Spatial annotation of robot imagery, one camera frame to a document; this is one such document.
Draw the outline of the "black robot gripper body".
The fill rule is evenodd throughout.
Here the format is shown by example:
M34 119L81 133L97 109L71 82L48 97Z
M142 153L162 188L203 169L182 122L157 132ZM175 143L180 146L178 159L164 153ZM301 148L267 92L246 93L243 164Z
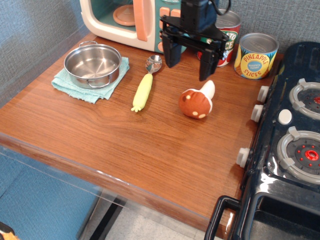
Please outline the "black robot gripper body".
M217 48L222 59L229 37L215 26L217 16L223 15L219 9L218 0L182 0L180 16L164 15L160 18L163 23L161 36L166 32L181 47L196 48L198 52Z

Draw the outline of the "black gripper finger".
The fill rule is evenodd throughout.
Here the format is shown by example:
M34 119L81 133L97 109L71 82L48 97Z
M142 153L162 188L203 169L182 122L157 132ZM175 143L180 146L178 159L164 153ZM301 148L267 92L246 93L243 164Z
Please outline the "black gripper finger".
M201 51L199 80L205 81L210 75L212 75L218 65L220 59L219 49L216 47L206 48Z
M162 32L162 45L165 63L172 68L180 62L182 46L174 42L174 37L167 32Z

